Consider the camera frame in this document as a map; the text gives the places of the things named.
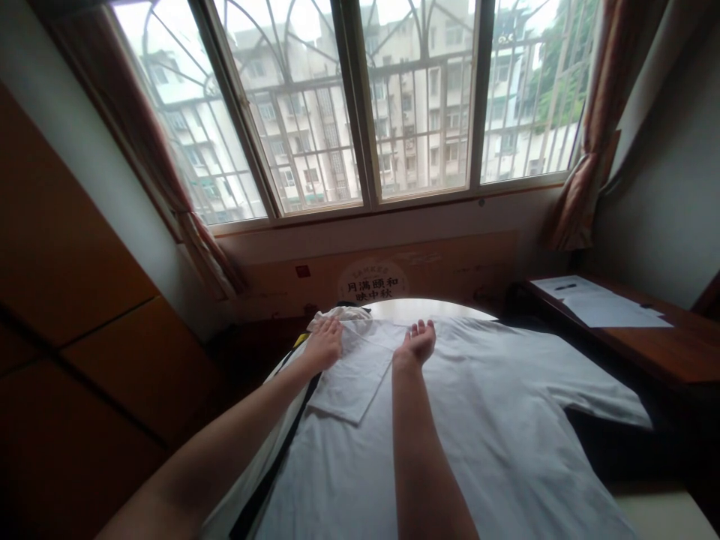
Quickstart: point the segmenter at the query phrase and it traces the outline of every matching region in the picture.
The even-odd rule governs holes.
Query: tree
[[[526,107],[532,107],[536,92],[539,93],[535,114],[536,132],[545,129],[553,99],[555,99],[555,110],[551,128],[580,120],[587,97],[589,77],[585,51],[586,47],[591,45],[588,42],[593,39],[598,1],[560,0],[553,25],[542,32],[544,41],[541,45],[542,65],[533,71],[526,86],[525,99]],[[556,81],[569,15],[572,16],[572,21],[566,44],[565,61],[560,78]]]

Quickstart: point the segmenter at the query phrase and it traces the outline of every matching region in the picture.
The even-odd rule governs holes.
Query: wooden wardrobe
[[[220,377],[1,85],[0,133],[0,537],[90,539]]]

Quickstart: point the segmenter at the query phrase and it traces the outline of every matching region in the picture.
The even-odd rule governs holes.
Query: hand
[[[395,350],[393,359],[411,360],[422,366],[431,357],[434,350],[435,323],[428,320],[426,326],[423,320],[420,319],[405,334],[405,341]]]
[[[343,325],[335,317],[323,320],[307,339],[303,362],[318,374],[332,367],[343,354]]]

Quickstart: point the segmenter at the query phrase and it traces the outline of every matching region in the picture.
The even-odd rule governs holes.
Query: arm
[[[392,443],[400,540],[477,539],[478,533],[435,430],[422,365],[435,326],[412,325],[392,357]]]
[[[302,355],[180,448],[98,538],[196,538],[293,399],[338,360],[342,328],[336,319],[327,319],[307,340]]]

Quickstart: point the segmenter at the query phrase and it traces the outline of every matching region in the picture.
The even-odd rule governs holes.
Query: paper
[[[612,292],[586,293],[565,298],[565,306],[590,328],[672,328],[656,314]]]
[[[530,283],[558,300],[587,293],[613,294],[604,287],[595,285],[592,281],[583,279],[580,276],[551,277],[550,279],[536,280]]]

